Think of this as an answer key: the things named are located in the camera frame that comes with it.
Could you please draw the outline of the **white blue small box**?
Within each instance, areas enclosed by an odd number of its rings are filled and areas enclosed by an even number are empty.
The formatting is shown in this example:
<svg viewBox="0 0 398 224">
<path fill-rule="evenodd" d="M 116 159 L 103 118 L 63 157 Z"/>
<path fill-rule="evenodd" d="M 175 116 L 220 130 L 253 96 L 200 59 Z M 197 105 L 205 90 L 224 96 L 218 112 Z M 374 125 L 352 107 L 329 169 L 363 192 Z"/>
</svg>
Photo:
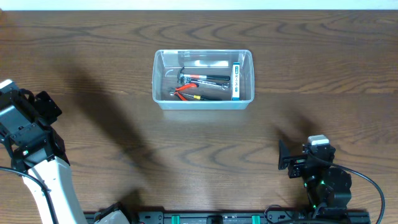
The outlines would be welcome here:
<svg viewBox="0 0 398 224">
<path fill-rule="evenodd" d="M 240 63 L 234 62 L 231 72 L 231 90 L 233 101 L 238 101 L 240 99 Z"/>
</svg>

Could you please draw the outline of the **orange handled pliers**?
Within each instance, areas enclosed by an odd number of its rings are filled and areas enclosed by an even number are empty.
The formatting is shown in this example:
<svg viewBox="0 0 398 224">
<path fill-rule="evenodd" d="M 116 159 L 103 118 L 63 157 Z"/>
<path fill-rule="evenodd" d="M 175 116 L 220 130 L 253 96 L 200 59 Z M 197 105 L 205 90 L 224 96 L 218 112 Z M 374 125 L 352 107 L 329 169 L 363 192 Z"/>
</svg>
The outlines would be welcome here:
<svg viewBox="0 0 398 224">
<path fill-rule="evenodd" d="M 193 88 L 198 88 L 198 84 L 196 84 L 196 83 L 188 83 L 188 84 L 185 84 L 185 85 L 180 86 L 180 87 L 171 88 L 170 89 L 170 95 L 171 96 L 176 96 L 179 100 L 188 101 L 188 99 L 192 99 L 192 98 L 184 97 L 184 96 L 181 95 L 181 93 L 185 93 L 185 90 L 193 89 Z"/>
</svg>

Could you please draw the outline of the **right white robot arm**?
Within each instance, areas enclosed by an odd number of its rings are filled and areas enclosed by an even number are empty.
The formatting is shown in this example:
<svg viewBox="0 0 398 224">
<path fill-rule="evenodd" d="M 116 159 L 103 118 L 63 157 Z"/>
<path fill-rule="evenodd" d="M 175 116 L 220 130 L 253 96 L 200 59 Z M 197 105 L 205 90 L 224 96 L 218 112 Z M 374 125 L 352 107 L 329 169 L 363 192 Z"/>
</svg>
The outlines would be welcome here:
<svg viewBox="0 0 398 224">
<path fill-rule="evenodd" d="M 324 135 L 310 136 L 302 154 L 290 154 L 279 141 L 279 170 L 288 170 L 291 179 L 301 178 L 312 207 L 312 218 L 342 215 L 351 200 L 351 175 L 332 166 L 336 149 Z"/>
</svg>

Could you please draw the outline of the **black orange hammer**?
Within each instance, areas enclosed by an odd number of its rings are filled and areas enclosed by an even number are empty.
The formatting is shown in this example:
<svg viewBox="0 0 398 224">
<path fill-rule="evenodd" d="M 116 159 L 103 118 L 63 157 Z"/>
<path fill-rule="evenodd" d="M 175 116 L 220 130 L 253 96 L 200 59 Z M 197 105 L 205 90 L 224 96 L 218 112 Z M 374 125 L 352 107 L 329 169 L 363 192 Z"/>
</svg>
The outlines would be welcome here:
<svg viewBox="0 0 398 224">
<path fill-rule="evenodd" d="M 194 78 L 199 80 L 222 80 L 230 81 L 230 76 L 227 75 L 194 75 L 184 73 L 185 67 L 182 67 L 177 75 L 177 82 L 182 83 L 184 78 Z"/>
</svg>

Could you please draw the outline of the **black yellow screwdriver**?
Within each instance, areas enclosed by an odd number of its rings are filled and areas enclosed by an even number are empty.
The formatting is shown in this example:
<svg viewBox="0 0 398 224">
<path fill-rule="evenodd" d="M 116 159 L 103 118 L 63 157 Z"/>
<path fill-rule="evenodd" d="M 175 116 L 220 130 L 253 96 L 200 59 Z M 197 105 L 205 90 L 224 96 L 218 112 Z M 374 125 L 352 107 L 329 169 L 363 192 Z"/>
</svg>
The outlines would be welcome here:
<svg viewBox="0 0 398 224">
<path fill-rule="evenodd" d="M 221 101 L 220 98 L 213 98 L 209 96 L 204 96 L 204 95 L 192 95 L 188 93 L 181 93 L 182 96 L 192 98 L 195 100 L 200 100 L 200 101 Z"/>
</svg>

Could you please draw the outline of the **silver double ended wrench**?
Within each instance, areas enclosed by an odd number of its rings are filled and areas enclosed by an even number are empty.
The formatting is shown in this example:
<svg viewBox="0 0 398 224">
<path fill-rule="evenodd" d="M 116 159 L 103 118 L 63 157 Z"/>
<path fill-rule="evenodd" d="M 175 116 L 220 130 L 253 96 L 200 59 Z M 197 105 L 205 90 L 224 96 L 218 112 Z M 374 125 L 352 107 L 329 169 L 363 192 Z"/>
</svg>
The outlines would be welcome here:
<svg viewBox="0 0 398 224">
<path fill-rule="evenodd" d="M 223 83 L 211 82 L 211 81 L 188 78 L 188 77 L 183 77 L 180 79 L 180 81 L 182 83 L 196 83 L 198 85 L 205 85 L 205 86 L 220 88 L 222 90 L 227 90 L 228 88 L 230 88 L 230 84 L 228 82 L 223 82 Z"/>
</svg>

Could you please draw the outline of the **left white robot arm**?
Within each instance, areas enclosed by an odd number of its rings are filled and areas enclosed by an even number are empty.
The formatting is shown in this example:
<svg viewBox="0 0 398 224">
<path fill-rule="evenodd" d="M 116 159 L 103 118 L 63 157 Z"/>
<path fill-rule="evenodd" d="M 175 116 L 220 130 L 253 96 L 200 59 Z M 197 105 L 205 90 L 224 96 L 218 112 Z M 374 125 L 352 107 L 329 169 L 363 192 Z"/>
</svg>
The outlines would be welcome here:
<svg viewBox="0 0 398 224">
<path fill-rule="evenodd" d="M 76 197 L 63 139 L 51 126 L 62 111 L 47 92 L 34 95 L 1 82 L 1 144 L 8 168 L 22 177 L 43 223 L 86 223 Z"/>
</svg>

